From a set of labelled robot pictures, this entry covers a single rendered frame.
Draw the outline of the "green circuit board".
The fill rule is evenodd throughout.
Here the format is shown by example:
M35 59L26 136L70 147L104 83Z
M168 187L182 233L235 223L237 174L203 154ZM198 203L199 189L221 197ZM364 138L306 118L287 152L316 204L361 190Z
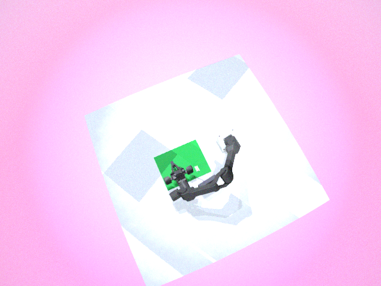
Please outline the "green circuit board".
M185 174L187 182L211 172L211 169L196 140L181 145L166 153L160 154L154 157L154 161L158 167L162 179L167 176L171 178L171 161L173 161L173 163L177 166L184 168L184 170L186 170L186 167L190 165L192 166L193 173L190 175ZM165 184L165 186L167 190L171 190L179 185L177 181L172 180L172 183L168 185Z

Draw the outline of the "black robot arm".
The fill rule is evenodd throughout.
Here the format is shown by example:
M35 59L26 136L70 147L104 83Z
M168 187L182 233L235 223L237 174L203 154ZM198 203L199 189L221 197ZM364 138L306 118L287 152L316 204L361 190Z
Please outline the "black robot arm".
M218 174L216 174L214 180L206 185L202 185L199 187L190 187L189 183L183 182L179 185L180 189L175 189L171 193L169 193L170 197L173 201L178 200L179 198L182 198L186 201L194 200L196 197L204 194L208 194L211 192L217 192L221 188L227 187L232 181L233 181L233 164L235 160L235 155L238 154L241 145L238 143L235 136L232 136L230 134L229 136L225 137L224 143L226 145L225 150L227 151L227 158L224 165L224 168L222 168ZM179 183L186 179L185 174L182 172L181 169L174 172L174 175L172 176L174 181L178 181ZM217 185L218 179L221 177L224 184Z

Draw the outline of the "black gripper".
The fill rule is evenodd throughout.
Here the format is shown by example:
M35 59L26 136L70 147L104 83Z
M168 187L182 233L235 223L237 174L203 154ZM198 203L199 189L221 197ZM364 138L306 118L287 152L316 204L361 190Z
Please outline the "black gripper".
M175 164L175 167L177 168L177 170L181 169L184 174L190 175L191 173L193 173L193 168L191 165L186 167L186 170L184 170L184 168L180 168L176 164ZM173 180L172 176L173 175L174 175L174 170L173 170L173 167L171 165L171 174L170 174L171 178L169 176L163 178L166 185L172 183L172 180ZM187 180L186 179L185 179L185 181L182 180L180 183L177 181L178 185L182 184L183 182L187 182Z

